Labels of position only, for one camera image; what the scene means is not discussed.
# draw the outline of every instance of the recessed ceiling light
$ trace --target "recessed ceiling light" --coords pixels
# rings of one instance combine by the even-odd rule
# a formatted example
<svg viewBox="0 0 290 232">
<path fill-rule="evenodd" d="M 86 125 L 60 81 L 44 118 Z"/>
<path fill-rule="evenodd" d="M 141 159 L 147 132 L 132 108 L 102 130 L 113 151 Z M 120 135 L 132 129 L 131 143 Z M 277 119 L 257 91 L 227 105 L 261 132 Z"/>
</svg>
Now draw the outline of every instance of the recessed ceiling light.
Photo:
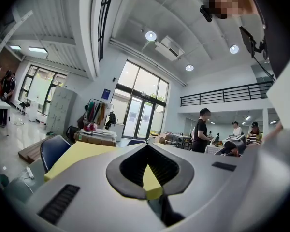
<svg viewBox="0 0 290 232">
<path fill-rule="evenodd" d="M 14 50 L 21 50 L 20 46 L 18 45 L 11 45 L 10 47 Z"/>
<path fill-rule="evenodd" d="M 155 32 L 153 32 L 153 31 L 149 31 L 149 32 L 146 33 L 145 37 L 146 37 L 146 39 L 147 39 L 148 41 L 155 41 L 156 38 L 157 38 L 157 35 L 156 35 Z"/>
<path fill-rule="evenodd" d="M 230 52 L 231 52 L 232 54 L 236 54 L 236 53 L 238 53 L 238 50 L 239 50 L 239 48 L 238 48 L 237 45 L 232 45 L 232 46 L 230 47 Z"/>
<path fill-rule="evenodd" d="M 189 65 L 187 65 L 186 66 L 186 71 L 192 71 L 194 69 L 194 67 L 191 65 L 191 64 L 189 64 Z"/>
<path fill-rule="evenodd" d="M 28 47 L 28 49 L 31 52 L 42 52 L 42 53 L 47 53 L 47 50 L 45 48 L 39 48 L 39 47 Z"/>
</svg>

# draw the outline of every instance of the black clothing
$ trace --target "black clothing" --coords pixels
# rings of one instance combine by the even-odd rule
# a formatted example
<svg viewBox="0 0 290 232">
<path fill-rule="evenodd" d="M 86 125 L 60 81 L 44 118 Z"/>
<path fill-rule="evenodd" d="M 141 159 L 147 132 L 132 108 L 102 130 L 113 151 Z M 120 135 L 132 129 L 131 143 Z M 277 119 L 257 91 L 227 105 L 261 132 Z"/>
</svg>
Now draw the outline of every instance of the black clothing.
<svg viewBox="0 0 290 232">
<path fill-rule="evenodd" d="M 4 95 L 4 93 L 10 93 L 11 90 L 15 90 L 16 81 L 14 78 L 11 78 L 9 81 L 5 78 L 1 80 L 2 84 L 2 93 L 1 95 Z M 5 100 L 6 103 L 10 104 L 11 95 Z M 7 109 L 0 109 L 0 124 L 6 125 L 8 110 Z"/>
<path fill-rule="evenodd" d="M 198 120 L 198 123 L 194 128 L 194 139 L 191 150 L 204 153 L 207 146 L 207 140 L 199 138 L 198 131 L 203 131 L 203 134 L 207 137 L 207 126 L 206 123 L 201 119 Z"/>
<path fill-rule="evenodd" d="M 265 25 L 264 35 L 272 70 L 278 78 L 290 60 L 290 0 L 254 0 Z"/>
</svg>

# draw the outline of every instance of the blue chair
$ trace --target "blue chair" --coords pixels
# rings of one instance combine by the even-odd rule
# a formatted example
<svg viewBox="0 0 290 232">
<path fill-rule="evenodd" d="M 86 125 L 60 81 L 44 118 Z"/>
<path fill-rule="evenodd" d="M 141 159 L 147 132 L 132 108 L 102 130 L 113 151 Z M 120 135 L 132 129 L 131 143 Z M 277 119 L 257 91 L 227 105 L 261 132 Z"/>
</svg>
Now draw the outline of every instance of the blue chair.
<svg viewBox="0 0 290 232">
<path fill-rule="evenodd" d="M 71 145 L 60 135 L 47 139 L 41 144 L 41 158 L 46 173 L 70 147 Z"/>
<path fill-rule="evenodd" d="M 141 140 L 130 140 L 130 142 L 128 142 L 127 146 L 129 145 L 136 145 L 136 144 L 142 144 L 145 143 L 145 141 L 141 141 Z"/>
</svg>

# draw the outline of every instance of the gray device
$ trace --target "gray device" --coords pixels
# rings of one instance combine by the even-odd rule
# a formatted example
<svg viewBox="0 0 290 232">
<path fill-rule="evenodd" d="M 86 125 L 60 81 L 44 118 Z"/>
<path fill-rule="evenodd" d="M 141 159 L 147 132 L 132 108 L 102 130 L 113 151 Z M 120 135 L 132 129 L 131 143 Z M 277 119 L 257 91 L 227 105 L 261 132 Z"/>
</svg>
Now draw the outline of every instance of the gray device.
<svg viewBox="0 0 290 232">
<path fill-rule="evenodd" d="M 148 158 L 139 161 L 144 154 Z M 162 162 L 172 169 L 165 177 L 165 170 L 155 169 Z M 161 216 L 144 197 L 145 164 L 162 183 Z M 37 229 L 49 226 L 41 213 L 68 193 L 70 201 L 53 220 L 53 231 L 236 232 L 266 221 L 289 191 L 290 130 L 241 158 L 144 143 L 75 163 L 32 195 L 26 219 Z"/>
</svg>

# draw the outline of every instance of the door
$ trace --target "door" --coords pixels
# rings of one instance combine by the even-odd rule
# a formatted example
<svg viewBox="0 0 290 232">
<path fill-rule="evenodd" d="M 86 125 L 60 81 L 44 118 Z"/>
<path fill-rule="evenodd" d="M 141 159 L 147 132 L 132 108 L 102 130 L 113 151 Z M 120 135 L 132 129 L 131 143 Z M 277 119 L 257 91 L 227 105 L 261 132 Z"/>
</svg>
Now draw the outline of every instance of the door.
<svg viewBox="0 0 290 232">
<path fill-rule="evenodd" d="M 147 135 L 149 134 L 148 129 L 153 107 L 153 103 L 143 100 L 142 113 L 140 114 L 141 116 L 139 119 L 138 133 L 136 135 L 137 139 L 145 140 L 147 138 Z"/>
<path fill-rule="evenodd" d="M 123 137 L 146 139 L 152 119 L 154 104 L 142 98 L 133 96 L 125 118 Z"/>
</svg>

